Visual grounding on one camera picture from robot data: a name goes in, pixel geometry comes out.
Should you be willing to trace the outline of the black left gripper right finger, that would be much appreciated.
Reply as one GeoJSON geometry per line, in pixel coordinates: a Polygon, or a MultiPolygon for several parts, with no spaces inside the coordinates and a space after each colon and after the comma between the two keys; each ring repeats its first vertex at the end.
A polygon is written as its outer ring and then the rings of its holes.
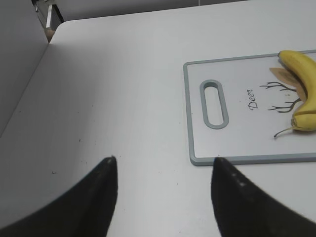
{"type": "Polygon", "coordinates": [[[213,163],[211,200],[223,237],[314,237],[315,222],[260,189],[227,159],[213,163]]]}

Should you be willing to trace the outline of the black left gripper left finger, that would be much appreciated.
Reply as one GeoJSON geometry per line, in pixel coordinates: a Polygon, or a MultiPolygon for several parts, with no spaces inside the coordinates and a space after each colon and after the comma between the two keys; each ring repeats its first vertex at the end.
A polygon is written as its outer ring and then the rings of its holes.
{"type": "Polygon", "coordinates": [[[105,237],[117,202],[117,160],[101,160],[81,181],[31,215],[1,228],[2,237],[105,237]]]}

